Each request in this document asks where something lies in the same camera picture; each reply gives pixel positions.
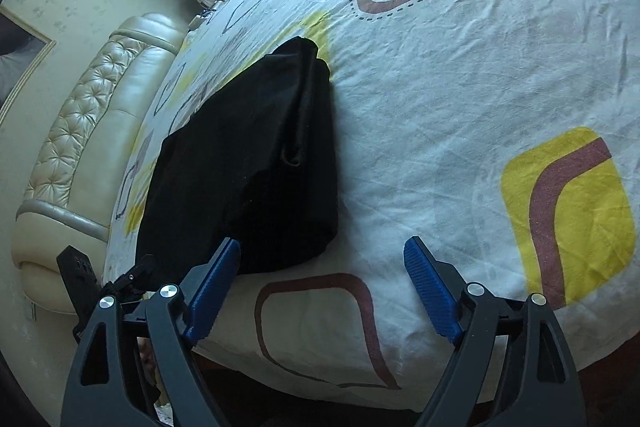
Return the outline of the framed wedding photo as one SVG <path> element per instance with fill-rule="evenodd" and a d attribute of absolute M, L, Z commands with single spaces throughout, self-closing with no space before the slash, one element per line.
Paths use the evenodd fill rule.
<path fill-rule="evenodd" d="M 1 7 L 1 121 L 56 42 Z"/>

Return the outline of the patterned white bed sheet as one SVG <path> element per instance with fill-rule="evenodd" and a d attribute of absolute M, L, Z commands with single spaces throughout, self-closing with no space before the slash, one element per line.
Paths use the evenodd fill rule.
<path fill-rule="evenodd" d="M 239 277 L 204 357 L 305 398 L 421 410 L 451 345 L 402 260 L 541 293 L 578 367 L 639 330 L 639 0 L 228 0 L 190 32 L 129 157 L 104 277 L 134 264 L 166 136 L 289 38 L 335 100 L 336 239 Z"/>

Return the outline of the cream tufted headboard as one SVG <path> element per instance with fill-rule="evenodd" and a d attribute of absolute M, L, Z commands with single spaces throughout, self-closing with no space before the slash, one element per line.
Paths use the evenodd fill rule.
<path fill-rule="evenodd" d="M 104 270 L 112 212 L 144 116 L 186 36 L 160 13 L 133 16 L 101 46 L 58 111 L 15 216 L 11 255 L 26 297 L 74 311 L 56 258 L 67 246 Z"/>

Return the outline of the black pants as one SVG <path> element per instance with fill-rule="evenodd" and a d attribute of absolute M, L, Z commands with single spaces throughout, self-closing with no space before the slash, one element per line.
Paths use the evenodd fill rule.
<path fill-rule="evenodd" d="M 338 229 L 330 70 L 295 37 L 212 94 L 163 141 L 137 238 L 168 280 L 224 239 L 242 274 L 317 258 Z"/>

